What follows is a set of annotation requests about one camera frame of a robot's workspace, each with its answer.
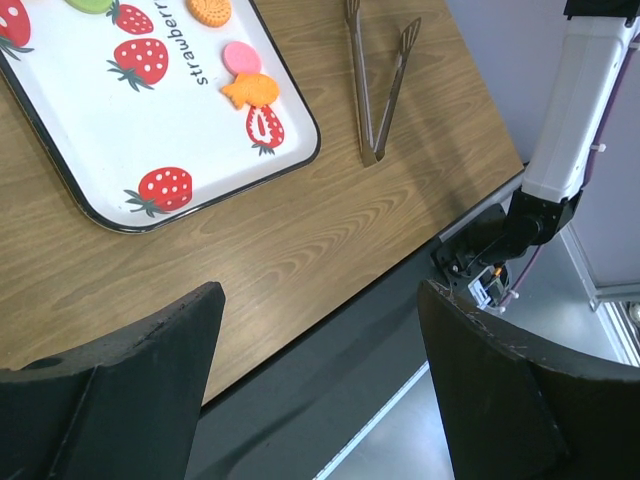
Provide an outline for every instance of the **fish-shaped toy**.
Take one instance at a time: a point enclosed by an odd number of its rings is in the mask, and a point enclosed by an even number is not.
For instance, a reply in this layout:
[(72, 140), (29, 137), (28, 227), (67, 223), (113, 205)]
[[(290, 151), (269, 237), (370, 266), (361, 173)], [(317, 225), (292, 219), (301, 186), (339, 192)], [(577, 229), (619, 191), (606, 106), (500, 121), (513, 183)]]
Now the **fish-shaped toy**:
[(262, 73), (239, 73), (232, 84), (222, 87), (222, 93), (240, 110), (245, 103), (262, 108), (275, 102), (280, 88), (273, 78)]

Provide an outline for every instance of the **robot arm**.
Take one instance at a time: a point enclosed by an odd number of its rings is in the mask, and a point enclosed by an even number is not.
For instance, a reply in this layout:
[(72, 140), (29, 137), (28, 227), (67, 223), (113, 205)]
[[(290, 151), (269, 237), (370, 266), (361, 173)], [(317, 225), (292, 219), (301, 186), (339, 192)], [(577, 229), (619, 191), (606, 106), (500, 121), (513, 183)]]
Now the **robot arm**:
[(522, 191), (561, 203), (581, 190), (596, 130), (638, 24), (626, 18), (574, 17)]
[(490, 207), (433, 254), (452, 288), (470, 291), (478, 305), (503, 298), (507, 260), (549, 242), (573, 218), (593, 150), (601, 149), (594, 145), (600, 124), (640, 38), (640, 0), (567, 0), (564, 13), (569, 21), (546, 117), (506, 218)]
[(632, 42), (640, 0), (569, 0), (560, 67), (533, 158), (484, 264), (549, 242), (573, 218), (596, 131)]

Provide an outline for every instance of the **metal tongs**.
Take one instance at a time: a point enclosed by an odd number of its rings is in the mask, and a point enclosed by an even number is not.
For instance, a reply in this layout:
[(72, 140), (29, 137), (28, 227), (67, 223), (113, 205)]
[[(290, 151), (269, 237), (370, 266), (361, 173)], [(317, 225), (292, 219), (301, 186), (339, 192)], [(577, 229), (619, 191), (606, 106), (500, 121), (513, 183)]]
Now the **metal tongs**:
[(345, 0), (345, 16), (351, 33), (351, 56), (353, 57), (353, 70), (356, 79), (356, 96), (358, 97), (358, 118), (360, 123), (360, 155), (365, 167), (375, 165), (384, 157), (393, 112), (398, 102), (402, 78), (409, 60), (409, 53), (418, 38), (421, 18), (416, 18), (404, 29), (400, 36), (398, 48), (398, 65), (396, 75), (391, 85), (391, 93), (382, 116), (382, 124), (378, 136), (373, 137), (373, 124), (371, 121), (371, 107), (367, 88), (367, 71), (364, 62), (364, 49), (362, 47), (362, 33), (360, 30), (360, 0)]

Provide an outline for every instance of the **wooden table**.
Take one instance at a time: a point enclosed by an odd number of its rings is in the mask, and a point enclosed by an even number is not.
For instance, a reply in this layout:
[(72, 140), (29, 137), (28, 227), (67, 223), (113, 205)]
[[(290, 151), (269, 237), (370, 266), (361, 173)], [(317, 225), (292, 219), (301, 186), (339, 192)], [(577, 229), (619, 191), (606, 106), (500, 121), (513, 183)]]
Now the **wooden table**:
[(359, 159), (343, 1), (258, 0), (318, 120), (321, 154), (155, 233), (88, 220), (1, 84), (0, 367), (105, 335), (214, 279), (228, 303), (207, 401), (515, 175), (517, 154), (444, 0), (397, 3), (362, 8), (376, 119), (399, 32), (423, 20), (382, 163)]

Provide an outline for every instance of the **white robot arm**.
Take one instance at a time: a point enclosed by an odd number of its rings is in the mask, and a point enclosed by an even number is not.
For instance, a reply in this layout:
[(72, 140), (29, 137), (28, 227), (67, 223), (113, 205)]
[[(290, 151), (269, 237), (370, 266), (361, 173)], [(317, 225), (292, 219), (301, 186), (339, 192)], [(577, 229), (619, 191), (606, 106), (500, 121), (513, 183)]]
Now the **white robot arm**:
[(522, 191), (553, 203), (575, 197), (623, 60), (640, 22), (574, 17), (567, 22), (560, 68)]

